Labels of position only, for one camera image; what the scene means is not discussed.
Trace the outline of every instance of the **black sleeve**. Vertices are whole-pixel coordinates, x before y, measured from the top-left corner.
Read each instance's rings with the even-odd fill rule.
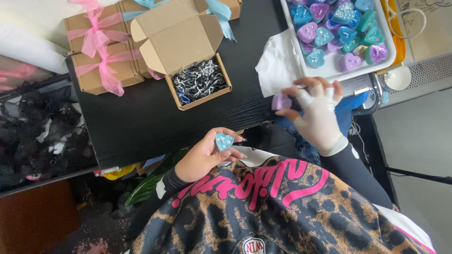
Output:
[[[126,242],[133,241],[141,233],[146,226],[149,218],[165,203],[171,196],[180,192],[183,188],[190,185],[179,179],[174,168],[163,176],[163,184],[165,185],[165,193],[160,199],[157,192],[153,192],[149,199],[145,200],[138,209],[137,215],[130,224],[130,228],[126,235]]]
[[[339,153],[320,156],[322,166],[355,189],[371,203],[392,209],[392,202],[383,187],[377,182],[349,143]]]

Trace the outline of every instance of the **metal handle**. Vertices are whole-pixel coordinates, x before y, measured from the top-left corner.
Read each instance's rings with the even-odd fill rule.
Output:
[[[380,78],[376,73],[369,74],[370,82],[372,83],[373,93],[375,94],[375,101],[370,108],[364,109],[363,106],[359,106],[356,109],[352,110],[353,116],[359,115],[369,115],[377,111],[382,104],[383,101],[383,89],[381,87]]]

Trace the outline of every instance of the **black wood grain surface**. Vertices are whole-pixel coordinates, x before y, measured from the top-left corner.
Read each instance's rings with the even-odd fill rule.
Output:
[[[80,92],[67,60],[100,168],[123,167],[192,146],[213,127],[238,131],[274,118],[272,97],[263,98],[254,67],[268,39],[287,29],[281,3],[244,0],[240,18],[229,23],[237,43],[223,39],[217,52],[232,91],[187,111],[177,109],[164,79],[126,87],[122,97]]]

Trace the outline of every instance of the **hand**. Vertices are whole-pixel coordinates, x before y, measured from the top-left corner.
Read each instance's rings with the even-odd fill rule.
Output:
[[[200,142],[188,151],[185,157],[174,168],[179,179],[187,183],[198,181],[207,175],[213,167],[223,161],[234,162],[238,159],[246,158],[244,154],[232,147],[223,152],[219,152],[215,143],[215,136],[218,133],[231,135],[234,138],[234,142],[243,141],[242,137],[236,135],[230,129],[222,127],[211,129]]]
[[[338,81],[332,84],[321,77],[303,77],[294,81],[295,85],[307,85],[304,89],[286,88],[282,92],[295,96],[303,109],[303,117],[293,109],[277,111],[293,122],[300,135],[315,146],[322,156],[340,152],[348,144],[339,130],[334,107],[342,99],[342,86]]]

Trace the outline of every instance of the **green leaf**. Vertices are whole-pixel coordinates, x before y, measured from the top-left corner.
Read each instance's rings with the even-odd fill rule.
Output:
[[[166,172],[176,166],[176,164],[187,154],[188,149],[172,153],[164,159],[162,164],[158,166],[154,172],[148,175],[130,194],[126,201],[126,206],[131,206],[135,203],[142,202],[148,199],[155,191],[157,183],[162,179]]]

